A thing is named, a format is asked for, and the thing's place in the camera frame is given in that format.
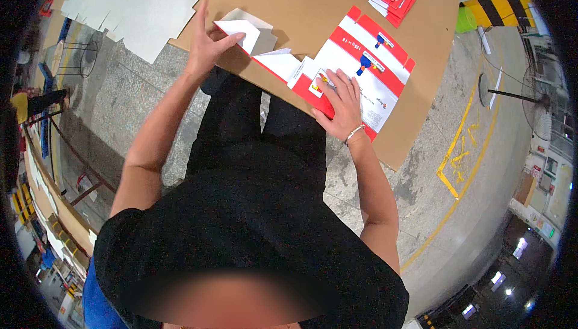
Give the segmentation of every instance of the green bucket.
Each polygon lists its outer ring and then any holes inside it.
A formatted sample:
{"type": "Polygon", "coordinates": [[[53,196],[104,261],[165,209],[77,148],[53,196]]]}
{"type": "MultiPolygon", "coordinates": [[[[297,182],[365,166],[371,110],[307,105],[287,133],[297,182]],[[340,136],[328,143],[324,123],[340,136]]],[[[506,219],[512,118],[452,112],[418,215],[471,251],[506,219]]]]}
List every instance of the green bucket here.
{"type": "Polygon", "coordinates": [[[476,17],[468,7],[460,7],[458,9],[458,23],[455,25],[455,32],[465,33],[477,28],[476,17]]]}

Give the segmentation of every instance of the black pants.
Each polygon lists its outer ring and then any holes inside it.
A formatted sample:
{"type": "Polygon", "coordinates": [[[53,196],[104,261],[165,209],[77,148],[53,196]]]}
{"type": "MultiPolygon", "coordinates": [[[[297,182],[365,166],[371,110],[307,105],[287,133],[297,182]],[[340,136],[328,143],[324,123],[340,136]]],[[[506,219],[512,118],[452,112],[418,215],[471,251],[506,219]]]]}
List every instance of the black pants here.
{"type": "Polygon", "coordinates": [[[32,117],[39,113],[42,113],[43,110],[50,107],[50,105],[54,103],[62,102],[64,97],[67,96],[66,90],[58,90],[54,92],[47,93],[45,95],[41,95],[39,97],[32,97],[28,99],[28,117],[32,117]]]}
{"type": "Polygon", "coordinates": [[[315,172],[316,181],[325,185],[325,130],[301,110],[271,95],[269,115],[263,133],[259,119],[261,93],[254,84],[234,75],[223,77],[223,70],[215,67],[204,85],[217,84],[219,91],[211,96],[200,124],[197,140],[192,146],[187,176],[196,174],[207,161],[212,147],[261,141],[277,145],[307,163],[315,172]]]}

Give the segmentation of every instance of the silver bracelet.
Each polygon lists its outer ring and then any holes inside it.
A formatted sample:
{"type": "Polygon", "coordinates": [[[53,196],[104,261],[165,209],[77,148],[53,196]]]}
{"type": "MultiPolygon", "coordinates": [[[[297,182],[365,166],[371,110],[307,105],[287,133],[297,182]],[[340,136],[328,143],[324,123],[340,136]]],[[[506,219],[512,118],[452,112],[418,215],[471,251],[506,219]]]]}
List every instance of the silver bracelet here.
{"type": "Polygon", "coordinates": [[[354,134],[356,134],[357,131],[359,130],[365,130],[365,124],[362,124],[361,126],[359,126],[358,128],[356,128],[355,130],[351,131],[351,133],[349,134],[348,138],[343,141],[343,145],[346,145],[347,147],[349,147],[349,145],[347,144],[347,142],[351,139],[351,137],[353,137],[354,134]]]}

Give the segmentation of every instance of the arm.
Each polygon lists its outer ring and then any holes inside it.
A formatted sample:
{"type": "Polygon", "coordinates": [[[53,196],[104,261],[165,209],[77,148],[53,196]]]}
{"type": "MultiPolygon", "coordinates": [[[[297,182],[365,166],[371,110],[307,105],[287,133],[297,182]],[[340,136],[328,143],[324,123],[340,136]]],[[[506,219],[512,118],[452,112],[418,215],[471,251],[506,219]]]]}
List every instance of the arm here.
{"type": "Polygon", "coordinates": [[[244,37],[205,31],[208,15],[203,1],[193,18],[191,53],[183,74],[168,90],[148,116],[126,154],[119,189],[114,197],[110,217],[122,210],[150,208],[161,196],[161,172],[183,115],[219,56],[244,37]]]}
{"type": "MultiPolygon", "coordinates": [[[[313,110],[313,115],[328,133],[345,141],[362,123],[359,85],[355,77],[349,80],[341,70],[337,70],[337,73],[328,70],[327,74],[335,83],[337,92],[321,79],[317,78],[317,84],[322,87],[323,93],[333,105],[335,116],[333,120],[329,120],[317,109],[313,110]]],[[[361,240],[399,274],[396,245],[399,217],[394,193],[365,131],[357,131],[350,138],[348,145],[357,171],[359,206],[364,221],[361,240]]]]}

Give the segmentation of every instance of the woman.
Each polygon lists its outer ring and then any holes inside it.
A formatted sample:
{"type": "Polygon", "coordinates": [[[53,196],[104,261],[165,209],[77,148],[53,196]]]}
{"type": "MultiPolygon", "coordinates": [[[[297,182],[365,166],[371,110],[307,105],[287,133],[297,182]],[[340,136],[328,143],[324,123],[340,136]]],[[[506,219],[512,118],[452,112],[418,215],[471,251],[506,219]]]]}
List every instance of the woman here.
{"type": "Polygon", "coordinates": [[[184,112],[219,56],[244,37],[207,34],[207,15],[205,1],[183,75],[126,155],[94,249],[105,297],[128,327],[401,327],[409,296],[397,207],[362,129],[359,86],[343,72],[328,73],[336,92],[317,82],[333,120],[313,110],[316,123],[271,97],[261,132],[261,90],[213,71],[186,179],[161,198],[184,112]],[[323,203],[325,131],[348,145],[356,166],[361,238],[323,203]]]}

